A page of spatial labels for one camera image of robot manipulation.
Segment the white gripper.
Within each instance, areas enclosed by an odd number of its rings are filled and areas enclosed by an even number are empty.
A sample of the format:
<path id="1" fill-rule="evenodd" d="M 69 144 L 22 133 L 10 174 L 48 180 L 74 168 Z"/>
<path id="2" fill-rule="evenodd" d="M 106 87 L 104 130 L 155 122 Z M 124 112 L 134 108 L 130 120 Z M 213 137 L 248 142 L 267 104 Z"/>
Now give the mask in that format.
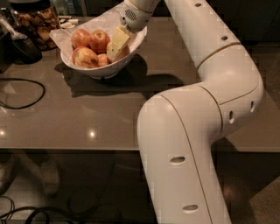
<path id="1" fill-rule="evenodd" d="M 107 56 L 115 60 L 130 41 L 130 32 L 140 32 L 152 16 L 152 0 L 124 0 L 120 10 L 122 25 L 115 28 L 107 45 Z"/>

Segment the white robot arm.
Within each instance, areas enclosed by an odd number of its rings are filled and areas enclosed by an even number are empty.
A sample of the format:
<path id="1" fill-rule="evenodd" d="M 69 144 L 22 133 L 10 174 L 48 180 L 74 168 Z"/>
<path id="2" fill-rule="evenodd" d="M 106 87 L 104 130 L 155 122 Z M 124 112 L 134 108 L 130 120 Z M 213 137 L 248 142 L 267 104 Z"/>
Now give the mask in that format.
<path id="1" fill-rule="evenodd" d="M 160 1 L 166 3 L 200 81 L 155 94 L 137 119 L 138 147 L 157 223 L 231 224 L 211 146 L 256 112 L 263 80 L 207 0 L 124 0 L 110 58 L 124 48 L 124 35 L 148 24 Z"/>

